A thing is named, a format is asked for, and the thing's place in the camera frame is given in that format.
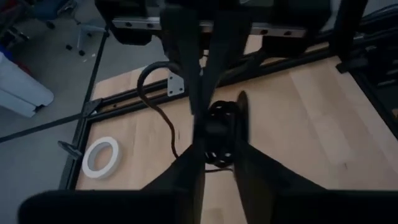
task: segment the black metal frame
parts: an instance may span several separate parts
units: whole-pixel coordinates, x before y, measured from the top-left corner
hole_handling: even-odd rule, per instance
[[[369,35],[368,37],[364,36],[363,38],[356,39],[354,41],[353,47],[354,48],[366,47],[368,45],[373,45],[380,41],[383,41],[386,38],[396,37],[397,35],[398,35],[398,32],[387,32],[385,34],[379,34],[376,36],[373,36],[373,35]],[[284,60],[281,60],[278,62],[268,63],[267,65],[262,65],[259,67],[259,70],[257,70],[257,71],[252,72],[250,74],[243,73],[243,74],[235,77],[232,80],[223,80],[220,82],[218,87],[233,85],[235,83],[243,82],[243,81],[261,77],[264,75],[270,75],[275,72],[293,68],[293,67],[303,65],[306,63],[316,62],[317,60],[323,60],[325,58],[332,57],[335,55],[336,54],[333,53],[329,49],[329,47],[325,47],[325,48],[322,48],[319,50],[314,50],[313,52],[305,53],[297,58],[288,58],[288,59],[284,59]],[[146,85],[144,87],[144,89],[145,89],[146,93],[163,90],[167,87],[166,83],[167,83],[166,80],[157,81],[155,83]],[[125,92],[118,93],[113,96],[103,98],[103,99],[101,99],[101,102],[98,105],[98,107],[96,108],[96,110],[101,111],[101,108],[104,108],[105,106],[115,105],[120,102],[126,101],[128,99],[135,98],[137,96],[138,95],[137,95],[136,89],[133,89],[133,90],[125,91]],[[171,97],[167,96],[167,94],[164,93],[164,94],[160,94],[157,96],[153,96],[152,98],[150,98],[150,100],[153,103],[160,105],[162,103],[167,103],[167,102],[181,99],[181,98],[184,98],[187,96],[188,96],[187,91],[185,93],[171,96]],[[84,153],[84,150],[85,150],[86,144],[87,144],[87,140],[88,140],[88,135],[90,133],[90,127],[93,123],[100,122],[100,121],[110,119],[110,118],[114,118],[117,116],[121,116],[126,113],[132,113],[132,112],[135,112],[138,110],[142,110],[144,108],[147,108],[147,106],[143,102],[137,101],[134,103],[130,103],[128,105],[117,107],[113,110],[97,112],[95,114],[91,114],[85,118],[82,118],[80,120],[80,125],[78,125],[78,128],[76,129],[75,136],[73,138],[73,145],[76,146],[76,148],[79,151]],[[394,131],[393,129],[391,131],[398,138],[398,133],[396,131]],[[71,157],[69,157],[67,160],[65,169],[63,171],[62,180],[61,180],[59,188],[60,189],[74,189],[76,186],[77,178],[80,173],[80,168],[81,168],[81,160],[76,161],[76,160],[72,159]]]

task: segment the silver metal bracket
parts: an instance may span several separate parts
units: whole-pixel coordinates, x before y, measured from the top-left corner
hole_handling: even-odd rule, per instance
[[[167,96],[175,96],[184,91],[184,79],[170,72],[167,78]]]
[[[116,28],[162,30],[160,17],[117,17],[112,20]],[[199,26],[204,33],[213,31],[212,21],[200,21]],[[271,37],[303,38],[307,30],[303,27],[275,26],[266,22],[253,22],[252,35]]]

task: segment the caster wheel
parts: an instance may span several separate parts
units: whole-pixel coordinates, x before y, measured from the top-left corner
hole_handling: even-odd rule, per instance
[[[55,25],[54,23],[47,21],[45,22],[45,25],[49,28],[49,29],[55,29]]]
[[[35,112],[37,113],[39,110],[41,110],[43,107],[45,107],[44,105],[40,105],[40,106],[36,106],[35,108]]]

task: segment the white container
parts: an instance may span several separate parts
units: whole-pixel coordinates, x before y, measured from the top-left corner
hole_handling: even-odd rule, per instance
[[[0,105],[28,118],[35,115],[36,106],[3,90],[0,90]]]
[[[34,107],[47,106],[54,100],[54,94],[50,90],[8,60],[3,53],[0,53],[0,90],[2,90],[0,93],[6,92]]]

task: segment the black rod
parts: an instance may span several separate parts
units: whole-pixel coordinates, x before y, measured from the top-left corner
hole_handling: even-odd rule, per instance
[[[284,59],[284,60],[281,60],[278,62],[270,63],[267,65],[262,65],[259,67],[259,69],[256,72],[249,74],[249,75],[243,74],[243,75],[240,75],[237,78],[232,79],[232,80],[222,81],[222,82],[220,82],[218,87],[233,85],[233,84],[243,82],[246,80],[250,80],[253,78],[261,77],[264,75],[269,75],[269,74],[279,72],[279,71],[282,71],[285,69],[303,65],[305,63],[311,63],[311,62],[315,62],[317,60],[322,60],[324,58],[331,57],[331,56],[332,55],[330,54],[330,51],[326,47],[324,49],[319,49],[319,50],[316,50],[313,52],[306,53],[304,55],[301,55],[298,58],[289,58],[289,59]],[[181,99],[186,96],[188,96],[187,89],[185,90],[184,93],[179,94],[179,95],[168,97],[167,94],[164,93],[159,96],[154,96],[152,98],[149,98],[149,100],[156,105],[160,105],[162,103],[168,103],[170,101]],[[135,112],[138,110],[142,110],[144,108],[147,108],[147,106],[142,101],[138,101],[138,102],[134,102],[134,103],[122,106],[120,108],[116,108],[115,110],[93,114],[93,115],[89,116],[88,121],[92,122],[92,123],[100,122],[100,121],[114,118],[117,116],[121,116],[121,115],[124,115],[127,113],[132,113],[132,112]]]
[[[97,58],[95,59],[94,68],[93,68],[93,71],[91,73],[90,80],[88,82],[87,92],[86,92],[86,96],[85,96],[85,99],[84,99],[84,102],[83,102],[83,106],[82,106],[82,110],[81,110],[82,112],[83,112],[84,104],[89,102],[90,99],[91,99],[91,94],[93,92],[95,80],[96,80],[97,73],[98,73],[98,67],[100,66],[102,53],[104,52],[105,42],[106,42],[106,39],[108,37],[109,37],[108,28],[105,28],[105,33],[102,35],[101,43],[99,45]]]
[[[386,30],[397,25],[398,10],[391,10],[377,14],[377,16],[366,16],[362,19],[358,32],[370,34],[379,30]]]
[[[20,137],[26,136],[28,134],[35,133],[37,131],[43,131],[43,130],[45,130],[47,128],[52,128],[52,127],[55,127],[55,126],[58,126],[58,125],[61,125],[61,124],[69,123],[69,122],[72,122],[72,121],[74,121],[76,119],[79,119],[80,117],[81,117],[80,113],[79,114],[74,114],[74,115],[71,115],[71,116],[67,116],[66,118],[61,118],[61,119],[58,119],[58,120],[55,120],[55,121],[51,121],[51,122],[46,123],[46,124],[41,124],[41,125],[38,125],[38,126],[33,127],[33,128],[29,128],[29,129],[26,129],[26,130],[23,130],[23,131],[19,131],[17,133],[13,133],[13,134],[10,134],[8,136],[1,137],[0,138],[0,143],[5,142],[5,141],[9,141],[11,139],[20,138]]]
[[[79,138],[78,142],[74,143],[76,143],[77,149],[83,154],[86,149],[88,136],[90,134],[90,129],[91,129],[91,123],[87,122],[87,119],[83,119],[81,129],[77,130],[78,131],[77,135]],[[58,187],[59,189],[63,190],[75,189],[77,179],[80,173],[81,161],[82,159],[74,160],[72,156],[68,156],[65,168],[63,169],[62,172],[60,185]]]
[[[355,32],[361,22],[368,0],[341,0],[330,47],[342,59],[351,51]]]

